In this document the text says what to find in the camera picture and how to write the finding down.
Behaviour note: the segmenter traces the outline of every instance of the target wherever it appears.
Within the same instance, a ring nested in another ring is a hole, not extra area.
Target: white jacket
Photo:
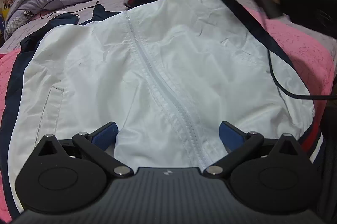
[[[295,70],[271,53],[287,90],[308,95]],[[313,102],[280,92],[267,49],[221,0],[159,0],[88,26],[48,32],[24,72],[8,155],[11,188],[43,135],[119,128],[114,156],[139,166],[201,170],[227,152],[226,120],[244,132],[297,139]]]

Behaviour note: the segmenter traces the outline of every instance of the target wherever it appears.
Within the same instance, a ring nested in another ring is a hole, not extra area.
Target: pink blanket
[[[260,15],[251,9],[247,10],[258,20]],[[267,22],[268,32],[287,53],[296,71],[307,85],[312,95],[329,95],[334,79],[334,64],[329,52],[317,40],[287,26],[277,20]],[[20,49],[12,51],[0,59],[0,120],[5,108],[7,83],[16,55]],[[326,101],[315,101],[315,123],[319,124]],[[0,218],[6,222],[11,220],[0,185]]]

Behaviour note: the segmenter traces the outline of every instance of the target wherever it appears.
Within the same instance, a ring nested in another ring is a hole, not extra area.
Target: white zipper
[[[206,167],[212,164],[212,161],[207,156],[205,157],[205,153],[203,153],[203,148],[200,145],[200,142],[198,141],[198,136],[195,133],[193,121],[189,117],[187,110],[184,108],[182,103],[179,102],[176,94],[173,92],[173,90],[167,85],[167,83],[164,81],[164,79],[160,76],[159,72],[155,69],[152,62],[149,60],[145,48],[142,45],[141,42],[139,42],[139,39],[136,35],[136,32],[134,31],[134,28],[132,26],[131,18],[127,11],[124,12],[126,20],[128,22],[131,35],[134,41],[134,44],[136,45],[136,50],[138,52],[138,55],[143,60],[145,64],[145,69],[147,70],[148,74],[151,76],[153,82],[156,84],[156,87],[162,94],[163,98],[166,100],[169,100],[171,103],[170,105],[174,105],[174,112],[178,114],[179,120],[183,122],[183,127],[186,128],[186,131],[188,132],[188,136],[190,139],[190,142],[192,144],[193,150],[195,155],[198,158],[198,161],[201,164],[202,170],[204,170]]]

